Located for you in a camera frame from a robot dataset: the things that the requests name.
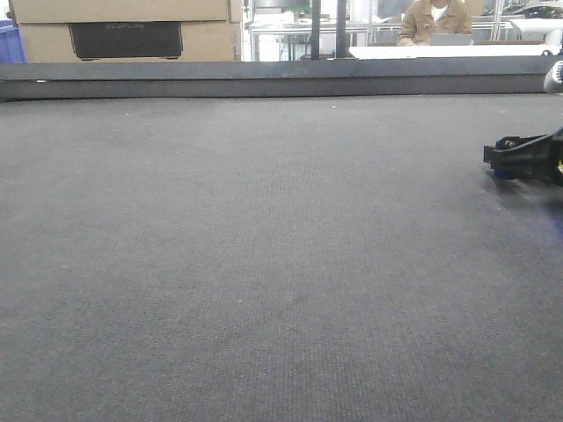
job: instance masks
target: black metal rail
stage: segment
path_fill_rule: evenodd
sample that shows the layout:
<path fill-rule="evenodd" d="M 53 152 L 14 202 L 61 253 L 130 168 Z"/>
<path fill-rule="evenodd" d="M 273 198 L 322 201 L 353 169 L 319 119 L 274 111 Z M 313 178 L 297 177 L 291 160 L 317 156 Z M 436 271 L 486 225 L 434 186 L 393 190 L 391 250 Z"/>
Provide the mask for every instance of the black metal rail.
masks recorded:
<path fill-rule="evenodd" d="M 0 98 L 318 97 L 543 92 L 558 56 L 0 65 Z"/>

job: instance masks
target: gray carpet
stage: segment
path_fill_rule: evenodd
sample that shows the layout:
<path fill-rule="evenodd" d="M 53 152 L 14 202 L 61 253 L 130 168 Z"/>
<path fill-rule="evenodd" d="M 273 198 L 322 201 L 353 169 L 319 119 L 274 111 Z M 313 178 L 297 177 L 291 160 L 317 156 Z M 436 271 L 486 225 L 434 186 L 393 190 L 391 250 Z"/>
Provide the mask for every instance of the gray carpet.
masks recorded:
<path fill-rule="evenodd" d="M 0 104 L 0 420 L 559 422 L 557 96 Z"/>

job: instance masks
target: person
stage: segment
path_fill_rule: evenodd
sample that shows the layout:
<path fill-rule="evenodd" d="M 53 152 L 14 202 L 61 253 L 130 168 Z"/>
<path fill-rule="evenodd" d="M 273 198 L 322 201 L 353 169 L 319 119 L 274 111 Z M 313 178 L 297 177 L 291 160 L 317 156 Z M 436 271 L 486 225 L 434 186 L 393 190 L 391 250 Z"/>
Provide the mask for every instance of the person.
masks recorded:
<path fill-rule="evenodd" d="M 419 0 L 406 10 L 397 45 L 427 46 L 433 33 L 472 33 L 472 17 L 459 0 Z"/>

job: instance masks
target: blue bin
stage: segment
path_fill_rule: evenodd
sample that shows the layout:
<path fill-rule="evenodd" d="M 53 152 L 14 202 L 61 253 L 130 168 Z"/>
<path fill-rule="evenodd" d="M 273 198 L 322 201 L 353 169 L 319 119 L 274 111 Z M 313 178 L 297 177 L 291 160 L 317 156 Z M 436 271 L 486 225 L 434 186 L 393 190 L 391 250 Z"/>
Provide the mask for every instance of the blue bin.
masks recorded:
<path fill-rule="evenodd" d="M 26 54 L 19 29 L 0 26 L 0 63 L 25 63 Z"/>

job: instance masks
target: cardboard box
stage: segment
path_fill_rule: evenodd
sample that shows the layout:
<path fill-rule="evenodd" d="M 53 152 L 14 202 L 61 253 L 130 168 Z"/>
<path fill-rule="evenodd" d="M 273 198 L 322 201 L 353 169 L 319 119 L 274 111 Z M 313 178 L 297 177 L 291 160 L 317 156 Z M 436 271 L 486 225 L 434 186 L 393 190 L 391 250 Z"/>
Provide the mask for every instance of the cardboard box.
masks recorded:
<path fill-rule="evenodd" d="M 67 22 L 241 22 L 242 0 L 12 0 L 20 24 Z"/>
<path fill-rule="evenodd" d="M 19 27 L 30 63 L 81 62 L 67 24 L 22 24 Z M 240 57 L 240 24 L 182 22 L 179 62 L 233 62 Z M 96 62 L 169 62 L 161 57 L 96 59 Z"/>

